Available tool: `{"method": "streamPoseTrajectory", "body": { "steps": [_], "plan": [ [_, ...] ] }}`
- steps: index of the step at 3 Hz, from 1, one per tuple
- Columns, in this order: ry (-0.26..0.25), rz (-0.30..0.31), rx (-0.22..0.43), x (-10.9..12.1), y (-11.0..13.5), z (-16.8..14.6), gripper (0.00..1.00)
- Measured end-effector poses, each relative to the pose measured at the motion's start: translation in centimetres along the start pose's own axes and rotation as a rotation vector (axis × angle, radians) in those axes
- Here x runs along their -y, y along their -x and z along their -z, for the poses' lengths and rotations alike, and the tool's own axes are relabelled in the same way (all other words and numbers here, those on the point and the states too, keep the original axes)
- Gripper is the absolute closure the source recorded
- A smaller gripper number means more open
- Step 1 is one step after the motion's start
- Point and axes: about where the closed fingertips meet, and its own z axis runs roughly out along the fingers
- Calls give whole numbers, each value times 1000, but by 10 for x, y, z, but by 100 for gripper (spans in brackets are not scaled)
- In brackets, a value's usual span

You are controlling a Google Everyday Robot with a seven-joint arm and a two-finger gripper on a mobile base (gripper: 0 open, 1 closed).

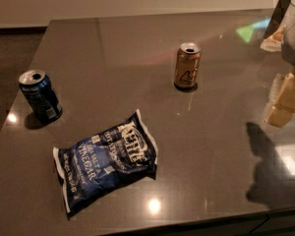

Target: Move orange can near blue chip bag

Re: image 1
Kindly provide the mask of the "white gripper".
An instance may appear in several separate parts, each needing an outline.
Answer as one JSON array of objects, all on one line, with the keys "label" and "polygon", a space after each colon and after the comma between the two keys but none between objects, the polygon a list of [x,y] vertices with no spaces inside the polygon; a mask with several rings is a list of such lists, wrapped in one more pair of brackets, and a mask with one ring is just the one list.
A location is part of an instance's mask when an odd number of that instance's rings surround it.
[{"label": "white gripper", "polygon": [[[264,39],[261,49],[268,52],[281,50],[283,60],[295,66],[295,19]],[[295,115],[295,73],[277,74],[268,99],[265,121],[274,127],[285,126]]]}]

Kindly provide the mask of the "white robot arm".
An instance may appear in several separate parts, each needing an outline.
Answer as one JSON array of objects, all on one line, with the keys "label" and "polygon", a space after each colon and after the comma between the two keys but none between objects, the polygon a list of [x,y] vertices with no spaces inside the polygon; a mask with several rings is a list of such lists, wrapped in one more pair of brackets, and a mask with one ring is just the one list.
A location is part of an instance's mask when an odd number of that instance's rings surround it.
[{"label": "white robot arm", "polygon": [[280,52],[282,59],[292,66],[288,74],[275,76],[265,107],[265,122],[280,128],[295,115],[295,0],[278,0],[261,49]]}]

